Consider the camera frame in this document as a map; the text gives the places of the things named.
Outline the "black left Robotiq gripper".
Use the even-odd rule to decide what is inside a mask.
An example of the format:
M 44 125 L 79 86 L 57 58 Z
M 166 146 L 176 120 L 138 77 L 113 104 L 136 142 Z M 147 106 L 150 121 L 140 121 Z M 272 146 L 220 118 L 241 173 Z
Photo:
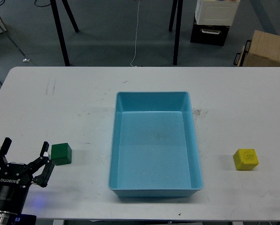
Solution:
M 20 214 L 23 210 L 29 187 L 36 184 L 42 188 L 48 185 L 55 164 L 48 154 L 49 143 L 44 141 L 40 155 L 34 161 L 28 163 L 20 173 L 22 165 L 11 164 L 7 167 L 6 154 L 12 140 L 6 137 L 0 148 L 0 211 L 11 214 Z M 42 172 L 33 177 L 41 167 Z

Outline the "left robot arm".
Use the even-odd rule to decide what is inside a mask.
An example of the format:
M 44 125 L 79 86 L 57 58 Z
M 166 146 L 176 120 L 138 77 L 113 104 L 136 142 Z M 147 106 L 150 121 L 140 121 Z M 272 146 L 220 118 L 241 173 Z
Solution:
M 0 225 L 34 225 L 35 215 L 23 214 L 22 210 L 29 188 L 36 184 L 46 187 L 54 169 L 48 154 L 49 144 L 44 142 L 40 155 L 28 164 L 11 163 L 6 154 L 12 140 L 5 138 L 0 148 Z

